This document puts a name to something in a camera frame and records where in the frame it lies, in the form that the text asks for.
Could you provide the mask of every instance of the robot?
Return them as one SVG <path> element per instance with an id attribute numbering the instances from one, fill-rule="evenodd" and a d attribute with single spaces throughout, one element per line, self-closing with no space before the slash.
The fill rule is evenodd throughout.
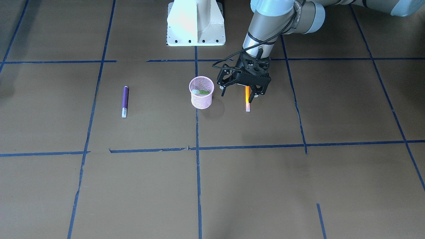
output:
<path id="1" fill-rule="evenodd" d="M 203 5 L 201 3 L 205 1 L 189 1 L 197 1 L 195 4 L 198 7 L 202 6 L 203 9 L 205 8 L 205 4 Z M 242 49 L 213 64 L 214 68 L 220 69 L 217 84 L 220 85 L 220 89 L 222 90 L 221 96 L 224 96 L 227 87 L 234 84 L 249 86 L 251 88 L 249 103 L 255 97 L 264 95 L 272 80 L 269 75 L 269 55 L 277 37 L 280 34 L 308 34 L 319 30 L 325 20 L 325 7 L 327 6 L 354 4 L 382 11 L 393 16 L 406 17 L 416 12 L 424 3 L 425 0 L 251 0 L 251 9 L 254 12 L 254 16 L 252 17 Z M 190 37 L 196 38 L 196 35 L 203 36 L 203 34 L 205 36 L 208 30 L 216 32 L 214 29 L 220 29 L 224 31 L 224 21 L 218 14 L 219 7 L 217 3 L 213 0 L 210 1 L 210 5 L 206 5 L 211 6 L 210 11 L 207 11 L 207 14 L 210 15 L 210 25 L 204 29 L 197 28 L 197 31 L 193 28 L 193 32 L 196 33 L 193 33 Z M 173 22 L 173 19 L 170 19 L 170 15 L 167 19 L 169 27 Z M 219 32 L 218 35 L 212 37 L 212 40 L 208 40 L 208 46 L 223 45 L 225 38 L 221 39 L 219 37 L 220 35 L 224 38 L 224 33 Z M 194 45 L 202 46 L 205 40 L 202 41 L 199 39 L 197 42 L 194 42 Z M 229 66 L 227 64 L 218 66 L 219 63 L 235 55 L 239 55 L 235 66 Z"/>

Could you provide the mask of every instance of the floor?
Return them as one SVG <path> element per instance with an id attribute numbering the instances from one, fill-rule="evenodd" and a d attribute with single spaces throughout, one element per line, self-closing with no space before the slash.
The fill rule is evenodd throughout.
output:
<path id="1" fill-rule="evenodd" d="M 424 238 L 425 7 L 328 8 L 247 113 L 243 87 L 196 110 L 187 86 L 249 2 L 197 48 L 165 45 L 169 2 L 0 1 L 0 238 Z"/>

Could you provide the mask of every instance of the white mounting plate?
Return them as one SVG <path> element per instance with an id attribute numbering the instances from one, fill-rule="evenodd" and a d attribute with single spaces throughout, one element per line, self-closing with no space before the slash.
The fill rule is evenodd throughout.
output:
<path id="1" fill-rule="evenodd" d="M 217 5 L 221 15 L 223 15 L 223 5 L 221 3 L 217 3 Z M 173 3 L 168 4 L 168 15 L 170 15 L 172 6 Z M 190 39 L 179 39 L 179 37 L 173 33 L 173 28 L 167 26 L 167 45 L 169 46 L 223 46 L 226 42 L 224 24 L 210 24 L 207 29 L 198 32 L 198 39 L 196 41 L 191 40 L 191 42 L 189 42 L 189 40 Z"/>

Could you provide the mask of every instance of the light blue joint cap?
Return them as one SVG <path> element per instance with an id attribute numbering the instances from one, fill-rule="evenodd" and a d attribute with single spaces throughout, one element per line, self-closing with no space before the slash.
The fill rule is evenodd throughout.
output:
<path id="1" fill-rule="evenodd" d="M 313 1 L 312 3 L 314 3 L 314 7 L 316 8 L 316 14 L 314 15 L 312 26 L 307 32 L 304 32 L 303 34 L 312 33 L 319 30 L 322 27 L 323 23 L 325 22 L 325 16 L 326 16 L 325 8 L 320 3 L 313 2 Z"/>
<path id="2" fill-rule="evenodd" d="M 287 14 L 294 7 L 294 0 L 251 0 L 251 10 L 264 16 L 277 17 Z"/>
<path id="3" fill-rule="evenodd" d="M 425 3 L 425 0 L 400 0 L 391 11 L 391 15 L 407 17 L 416 12 Z"/>

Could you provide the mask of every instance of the green marker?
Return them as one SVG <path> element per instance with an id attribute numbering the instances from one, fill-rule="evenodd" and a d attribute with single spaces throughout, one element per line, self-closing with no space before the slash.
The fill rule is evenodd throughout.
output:
<path id="1" fill-rule="evenodd" d="M 209 94 L 210 92 L 209 91 L 201 91 L 201 90 L 195 90 L 195 89 L 193 89 L 192 90 L 192 93 L 193 94 Z"/>

